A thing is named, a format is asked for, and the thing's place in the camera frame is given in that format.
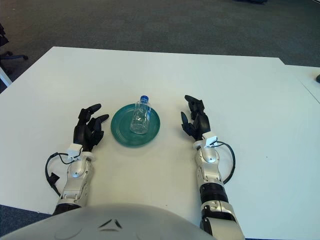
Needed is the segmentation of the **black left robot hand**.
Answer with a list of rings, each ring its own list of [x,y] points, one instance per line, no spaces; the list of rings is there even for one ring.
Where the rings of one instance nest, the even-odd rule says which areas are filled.
[[[99,117],[92,117],[102,105],[100,103],[94,104],[88,108],[82,108],[79,116],[78,123],[74,128],[73,143],[82,145],[84,152],[91,152],[93,147],[98,145],[104,136],[102,130],[102,123],[108,118],[108,114]]]

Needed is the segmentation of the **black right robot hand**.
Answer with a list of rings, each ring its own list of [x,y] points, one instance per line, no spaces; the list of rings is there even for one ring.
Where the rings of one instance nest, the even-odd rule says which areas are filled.
[[[188,118],[184,112],[181,112],[182,129],[195,141],[202,140],[203,134],[210,132],[209,118],[204,112],[205,106],[202,100],[196,99],[190,95],[185,95],[184,99],[188,102],[190,116],[193,123],[188,122]]]

